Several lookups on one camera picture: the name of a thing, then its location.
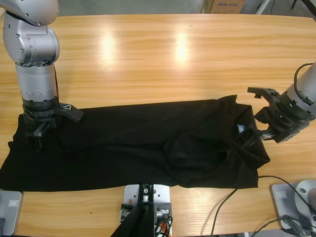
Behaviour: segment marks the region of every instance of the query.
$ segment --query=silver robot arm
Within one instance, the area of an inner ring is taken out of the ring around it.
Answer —
[[[299,71],[310,68],[299,78]],[[297,69],[294,83],[280,95],[274,89],[249,87],[248,92],[255,93],[255,98],[263,96],[269,106],[261,109],[255,118],[269,125],[267,130],[246,129],[240,140],[245,146],[251,146],[257,138],[284,142],[310,125],[316,118],[316,63],[307,63]]]
[[[24,120],[38,126],[28,132],[30,140],[41,137],[50,127],[56,128],[61,117],[79,121],[83,113],[59,103],[58,98],[54,62],[59,57],[59,42],[47,27],[58,16],[58,0],[0,0],[0,7],[6,9],[3,42],[15,62]]]

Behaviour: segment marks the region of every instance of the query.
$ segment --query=cardboard box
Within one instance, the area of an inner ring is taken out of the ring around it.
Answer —
[[[201,13],[239,14],[246,0],[203,0]]]
[[[4,9],[0,7],[0,19],[4,16]]]

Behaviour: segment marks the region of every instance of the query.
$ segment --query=black cable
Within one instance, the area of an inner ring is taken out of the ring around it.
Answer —
[[[54,67],[54,70],[55,70],[55,82],[56,82],[56,92],[57,92],[57,98],[56,98],[57,99],[57,105],[58,105],[58,107],[60,109],[62,109],[60,104],[59,104],[59,90],[58,90],[57,74],[56,74],[56,68],[55,67]]]
[[[165,225],[167,225],[167,222],[171,221],[171,224],[172,224],[172,220],[173,220],[172,216],[169,216],[169,217],[165,220],[165,222],[164,222],[163,226],[160,228],[160,230],[159,230],[158,232],[156,232],[155,237],[158,237],[158,236],[161,234],[163,228],[165,227]]]
[[[272,9],[273,9],[273,6],[275,5],[275,2],[276,2],[276,0],[273,0],[272,6],[271,6],[271,10],[270,10],[270,15],[272,15]]]
[[[309,204],[303,199],[303,197],[296,191],[296,189],[295,189],[289,182],[287,182],[286,180],[284,180],[284,179],[282,179],[282,178],[280,178],[280,177],[277,177],[277,176],[273,176],[273,175],[262,175],[262,176],[259,176],[259,177],[258,177],[258,179],[260,179],[260,178],[276,178],[276,179],[282,180],[282,181],[285,182],[287,185],[289,185],[289,186],[291,187],[291,189],[294,190],[294,192],[295,192],[295,193],[301,198],[301,200],[309,207],[309,209],[314,213],[314,215],[316,215],[316,212],[315,212],[315,210],[313,209],[313,207],[312,207],[311,205],[309,205]],[[214,229],[215,229],[215,223],[216,223],[216,219],[217,219],[217,215],[218,215],[218,213],[219,213],[219,210],[221,209],[222,205],[223,205],[237,190],[238,190],[238,189],[235,189],[234,191],[232,191],[232,192],[225,198],[225,200],[222,201],[222,203],[221,203],[221,204],[219,205],[219,207],[217,208],[216,213],[215,213],[215,217],[214,217],[214,222],[213,222],[213,227],[212,227],[212,231],[211,231],[211,236],[210,236],[210,237],[213,237],[213,232],[214,232]],[[275,220],[272,221],[272,223],[275,222],[275,221],[278,221],[278,220],[282,220],[282,219],[283,219],[283,218],[275,219]],[[260,230],[263,229],[263,228],[265,228],[265,227],[266,227],[267,225],[269,225],[269,224],[270,224],[270,222],[268,222],[266,225],[264,225],[262,228],[260,228]]]
[[[159,222],[157,222],[156,227],[155,227],[155,233],[158,231],[158,228],[160,227],[160,225],[162,223],[165,223],[165,220],[166,219],[162,218]]]
[[[162,237],[168,237],[169,236],[169,233],[170,233],[170,230],[171,230],[171,226],[172,226],[172,222],[173,222],[173,218],[171,217],[170,224],[169,224],[169,222],[167,222],[168,223],[168,228],[167,228],[167,230],[165,231],[165,233],[163,234]]]
[[[311,225],[311,224],[309,224],[309,223],[307,223],[307,222],[301,221],[301,220],[299,220],[299,219],[296,219],[296,218],[293,218],[293,217],[288,217],[288,218],[291,219],[291,220],[293,220],[293,221],[298,221],[298,222],[303,223],[303,224],[305,224],[305,225],[308,225],[308,226],[311,226],[311,227],[316,228],[316,226],[313,226],[313,225]],[[277,218],[277,219],[275,219],[275,220],[272,220],[272,221],[269,221],[269,222],[265,223],[262,227],[260,227],[257,231],[255,231],[255,232],[252,234],[251,237],[255,237],[256,234],[258,234],[263,228],[267,227],[269,224],[271,224],[271,223],[273,223],[273,222],[276,222],[276,221],[284,221],[284,219],[285,219],[285,218],[283,218],[283,217],[282,217],[282,218]]]
[[[273,222],[276,222],[276,221],[281,221],[283,220],[283,218],[277,218],[277,219],[274,219],[272,221],[269,221],[267,223],[265,223],[262,227],[260,227],[257,231],[255,231],[251,237],[255,237],[263,228],[267,227],[269,224],[273,223]]]
[[[221,209],[222,205],[237,191],[238,189],[235,189],[234,191],[231,192],[231,194],[229,194],[224,201],[222,201],[222,203],[219,205],[219,207],[217,208],[217,211],[215,213],[215,217],[214,217],[214,222],[213,222],[213,227],[212,227],[212,232],[211,232],[211,237],[213,236],[213,232],[215,229],[215,223],[216,223],[216,219],[217,219],[217,215],[219,210]]]
[[[4,218],[0,218],[0,237],[2,237],[3,235],[3,226],[5,224],[5,219]]]
[[[301,67],[299,67],[295,74],[294,74],[294,90],[297,94],[297,96],[302,100],[304,101],[304,103],[308,104],[308,105],[311,105],[311,102],[309,100],[307,100],[306,98],[304,98],[304,96],[301,94],[301,92],[297,89],[297,75],[298,73],[300,72],[300,70],[305,67],[305,66],[308,66],[308,65],[313,65],[314,63],[306,63],[306,64],[303,64]]]
[[[262,176],[259,176],[258,177],[259,179],[260,178],[276,178],[276,179],[279,179],[279,180],[282,180],[283,182],[285,182],[288,186],[291,187],[291,189],[293,189],[293,191],[300,197],[300,199],[308,206],[308,208],[310,209],[310,211],[312,211],[312,213],[314,215],[316,215],[316,211],[313,209],[313,207],[311,205],[309,205],[305,200],[304,198],[299,194],[299,192],[289,183],[287,182],[286,180],[280,178],[280,177],[277,177],[277,176],[273,176],[273,175],[262,175]]]

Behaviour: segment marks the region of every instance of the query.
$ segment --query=wood grain surface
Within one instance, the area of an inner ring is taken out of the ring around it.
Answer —
[[[283,92],[295,70],[313,62],[312,19],[265,15],[106,15],[59,17],[61,55],[56,62],[60,101],[78,108],[217,99],[267,105],[249,86]],[[22,113],[14,63],[0,40],[0,163]],[[292,140],[265,142],[271,162],[261,175],[290,182],[316,179],[316,122]],[[276,217],[265,178],[239,190],[221,209],[215,233],[253,231]],[[175,237],[209,235],[218,203],[232,190],[171,188]],[[25,193],[17,234],[110,236],[119,225],[123,187]],[[277,228],[277,223],[268,227]]]

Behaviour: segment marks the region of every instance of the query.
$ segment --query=black cloth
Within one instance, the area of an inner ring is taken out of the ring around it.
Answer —
[[[152,183],[183,187],[257,187],[257,168],[269,162],[261,141],[236,144],[237,124],[255,124],[236,96],[83,109],[84,117],[26,142],[23,116],[0,170],[0,188],[74,191]]]

